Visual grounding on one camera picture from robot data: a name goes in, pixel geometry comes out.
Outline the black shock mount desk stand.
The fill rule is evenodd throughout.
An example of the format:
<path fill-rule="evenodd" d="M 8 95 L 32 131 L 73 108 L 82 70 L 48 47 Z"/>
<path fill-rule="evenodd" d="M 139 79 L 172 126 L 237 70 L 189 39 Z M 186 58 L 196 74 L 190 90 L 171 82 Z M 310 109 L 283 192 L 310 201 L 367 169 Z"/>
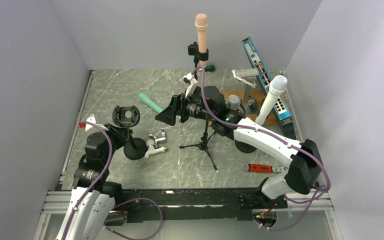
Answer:
<path fill-rule="evenodd" d="M 117 105 L 112 112 L 112 121 L 123 132 L 125 144 L 123 147 L 124 155 L 129 160 L 139 160 L 145 156 L 148 150 L 146 142 L 139 137 L 133 137 L 132 127 L 140 121 L 140 111 L 135 106 Z"/>

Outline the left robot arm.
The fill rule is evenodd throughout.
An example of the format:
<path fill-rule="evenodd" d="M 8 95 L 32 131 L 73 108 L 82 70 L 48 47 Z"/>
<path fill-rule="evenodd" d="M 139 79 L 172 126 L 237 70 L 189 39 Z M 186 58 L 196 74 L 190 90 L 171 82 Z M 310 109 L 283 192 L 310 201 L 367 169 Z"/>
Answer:
<path fill-rule="evenodd" d="M 115 151 L 131 139 L 131 125 L 85 120 L 79 126 L 96 131 L 87 137 L 85 153 L 74 172 L 68 209 L 56 236 L 58 240 L 96 239 L 110 211 L 124 203 L 121 184 L 107 178 Z"/>

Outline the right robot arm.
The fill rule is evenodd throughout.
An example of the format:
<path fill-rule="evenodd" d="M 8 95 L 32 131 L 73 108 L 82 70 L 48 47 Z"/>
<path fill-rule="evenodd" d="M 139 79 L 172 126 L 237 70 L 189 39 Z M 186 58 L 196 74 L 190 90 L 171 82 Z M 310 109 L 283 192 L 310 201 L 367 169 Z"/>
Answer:
<path fill-rule="evenodd" d="M 286 171 L 269 177 L 258 187 L 255 200 L 262 208 L 289 192 L 309 194 L 322 172 L 320 155 L 313 141 L 300 142 L 258 125 L 240 111 L 228 108 L 224 95 L 215 86 L 197 87 L 191 96 L 173 95 L 155 120 L 174 126 L 177 117 L 181 123 L 189 118 L 210 121 L 214 131 L 234 140 L 240 151 L 258 149 L 286 167 Z"/>

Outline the mint green microphone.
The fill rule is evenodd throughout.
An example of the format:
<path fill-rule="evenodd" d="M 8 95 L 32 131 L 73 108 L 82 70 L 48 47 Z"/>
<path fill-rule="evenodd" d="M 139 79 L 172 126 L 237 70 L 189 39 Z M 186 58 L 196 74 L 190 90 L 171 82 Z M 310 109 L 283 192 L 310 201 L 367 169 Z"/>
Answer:
<path fill-rule="evenodd" d="M 153 101 L 146 93 L 141 92 L 138 95 L 138 98 L 143 104 L 151 108 L 157 114 L 161 113 L 164 110 L 159 104 Z"/>

